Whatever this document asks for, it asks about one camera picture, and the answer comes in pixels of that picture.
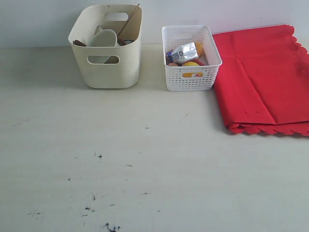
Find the red tablecloth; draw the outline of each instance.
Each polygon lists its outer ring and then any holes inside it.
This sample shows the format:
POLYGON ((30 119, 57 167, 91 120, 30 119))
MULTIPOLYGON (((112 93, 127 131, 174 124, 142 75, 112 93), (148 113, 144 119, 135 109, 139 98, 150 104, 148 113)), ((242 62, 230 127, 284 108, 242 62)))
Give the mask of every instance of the red tablecloth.
POLYGON ((288 25, 214 35, 214 85, 232 132, 309 135, 309 55, 288 25))

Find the folded cloth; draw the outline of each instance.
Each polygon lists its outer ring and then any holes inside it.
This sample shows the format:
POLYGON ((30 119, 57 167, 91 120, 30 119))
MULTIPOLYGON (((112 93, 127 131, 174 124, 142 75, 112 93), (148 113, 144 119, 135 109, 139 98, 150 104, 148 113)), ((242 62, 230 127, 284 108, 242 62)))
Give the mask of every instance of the folded cloth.
POLYGON ((223 60, 214 84, 234 133, 309 136, 309 55, 288 25, 214 35, 223 60))

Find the wooden stick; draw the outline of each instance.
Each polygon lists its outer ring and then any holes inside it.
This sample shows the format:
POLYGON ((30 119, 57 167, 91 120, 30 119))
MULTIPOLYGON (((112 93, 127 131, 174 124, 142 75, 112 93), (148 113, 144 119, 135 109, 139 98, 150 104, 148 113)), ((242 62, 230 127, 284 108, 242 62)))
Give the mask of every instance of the wooden stick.
POLYGON ((137 6, 134 8, 132 14, 130 15, 130 17, 127 19, 126 23, 124 24, 124 26, 121 28, 120 32, 118 33, 117 37, 119 37, 119 35, 121 34, 121 32, 125 29, 125 27, 127 26, 127 24, 129 23, 129 21, 131 20, 132 16, 134 15, 134 13, 136 12, 136 10, 138 9, 138 7, 140 6, 140 4, 137 4, 137 6))

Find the white plastic bin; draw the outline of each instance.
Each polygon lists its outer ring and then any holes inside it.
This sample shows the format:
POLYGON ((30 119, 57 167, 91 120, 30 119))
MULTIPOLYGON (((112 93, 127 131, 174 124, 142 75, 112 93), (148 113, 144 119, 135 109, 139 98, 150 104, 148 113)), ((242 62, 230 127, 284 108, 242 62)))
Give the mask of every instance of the white plastic bin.
POLYGON ((123 4, 93 5, 84 9, 75 22, 68 40, 84 81, 90 87, 128 88, 137 83, 140 76, 141 8, 137 9, 119 36, 124 40, 133 40, 133 43, 117 47, 81 47, 73 44, 74 40, 79 40, 88 45, 98 25, 101 25, 103 29, 113 29, 118 33, 126 21, 108 21, 106 14, 127 13, 131 15, 135 7, 135 5, 123 4), (116 57, 115 60, 118 60, 118 63, 93 63, 95 60, 92 59, 93 56, 116 57))
POLYGON ((222 60, 209 27, 205 25, 163 27, 162 40, 166 85, 169 91, 199 91, 212 88, 222 60), (207 65, 168 66, 166 63, 166 52, 189 42, 200 42, 203 44, 207 65))

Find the white mesh basket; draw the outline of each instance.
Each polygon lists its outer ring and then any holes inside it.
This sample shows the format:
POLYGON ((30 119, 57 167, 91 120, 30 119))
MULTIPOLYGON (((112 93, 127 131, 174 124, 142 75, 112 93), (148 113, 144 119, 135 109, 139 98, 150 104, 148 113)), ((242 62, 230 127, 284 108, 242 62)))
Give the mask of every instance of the white mesh basket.
POLYGON ((212 88, 222 60, 209 27, 205 25, 163 27, 162 40, 166 85, 169 91, 199 91, 212 88), (189 42, 203 44, 207 65, 183 67, 166 65, 166 52, 189 42))

